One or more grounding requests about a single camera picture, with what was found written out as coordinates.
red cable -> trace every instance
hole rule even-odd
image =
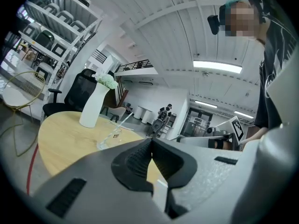
[[[33,168],[33,163],[34,163],[34,159],[36,158],[36,153],[38,150],[38,144],[36,145],[36,148],[33,152],[32,158],[31,158],[31,162],[30,162],[30,166],[29,166],[29,170],[28,170],[28,175],[27,175],[27,184],[26,184],[26,190],[27,190],[27,195],[29,195],[29,189],[30,189],[30,178],[31,178],[31,173],[32,173],[32,168]]]

hair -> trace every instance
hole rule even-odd
[[[235,34],[232,34],[230,25],[225,23],[226,14],[230,14],[231,7],[238,2],[241,2],[241,0],[227,0],[227,2],[219,8],[219,22],[225,26],[225,33],[228,36],[235,36]]]

black t-shirt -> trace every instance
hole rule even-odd
[[[166,108],[163,107],[163,108],[160,109],[160,111],[163,111],[163,110],[165,110],[165,109],[167,110],[168,116],[170,117],[170,116],[171,116],[171,112],[169,111],[170,108],[168,108],[168,107],[166,107]]]
[[[296,41],[279,25],[271,22],[267,31],[264,60],[260,65],[260,98],[254,124],[260,128],[275,128],[281,124],[280,116],[267,89],[290,58]]]

cable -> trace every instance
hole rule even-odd
[[[218,59],[218,47],[219,47],[219,36],[217,36],[216,60]]]
[[[26,191],[27,191],[27,195],[30,194],[30,180],[31,180],[31,173],[32,173],[32,169],[33,169],[33,164],[34,164],[34,160],[36,158],[36,153],[37,153],[37,150],[38,150],[38,144],[36,144],[36,148],[33,152],[33,155],[32,155],[32,158],[31,158],[31,162],[30,162],[30,165],[29,165],[29,170],[28,170],[28,175],[27,175],[27,183],[26,183]]]

gold metal frame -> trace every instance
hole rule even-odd
[[[22,123],[16,125],[16,124],[15,124],[15,113],[16,113],[17,111],[20,111],[20,114],[21,114],[21,109],[22,109],[22,108],[25,108],[25,107],[27,107],[27,106],[29,106],[30,116],[31,116],[31,122],[32,122],[32,124],[34,124],[33,117],[32,117],[32,112],[31,112],[31,104],[32,104],[32,103],[33,103],[33,102],[34,102],[34,101],[41,95],[41,93],[42,93],[42,91],[43,91],[43,89],[44,89],[44,87],[45,87],[45,79],[44,79],[44,77],[42,77],[42,76],[41,76],[38,72],[36,72],[36,71],[26,71],[26,72],[19,73],[19,74],[15,75],[14,77],[11,77],[11,78],[9,79],[9,81],[6,83],[6,85],[5,85],[5,87],[4,87],[3,90],[5,90],[5,88],[7,87],[7,85],[8,85],[9,83],[12,83],[12,81],[13,81],[14,79],[16,79],[17,76],[22,75],[22,74],[24,74],[24,73],[33,73],[33,76],[35,76],[35,78],[37,78],[37,79],[42,83],[42,87],[41,87],[40,92],[37,93],[36,96],[33,97],[32,100],[30,100],[29,102],[27,102],[26,104],[23,104],[23,105],[21,105],[21,106],[10,106],[10,105],[6,104],[5,101],[3,100],[3,103],[5,103],[5,105],[6,105],[7,107],[11,108],[12,111],[13,111],[13,126],[11,126],[11,127],[7,128],[6,130],[4,130],[4,131],[2,132],[2,134],[0,134],[0,138],[2,137],[2,135],[3,135],[6,131],[8,131],[9,129],[13,128],[14,149],[15,149],[15,154],[16,154],[17,157],[20,157],[21,155],[23,155],[24,153],[26,153],[26,152],[32,147],[32,145],[34,144],[34,142],[35,142],[35,140],[36,140],[36,138],[37,138],[37,134],[36,134],[34,140],[32,141],[32,143],[30,144],[30,146],[29,146],[28,148],[26,148],[23,152],[21,152],[20,154],[18,154],[18,153],[17,153],[17,149],[16,149],[16,142],[15,142],[15,127],[16,127],[16,126],[23,125],[24,122],[23,122],[23,118],[22,118],[22,116],[21,116]]]

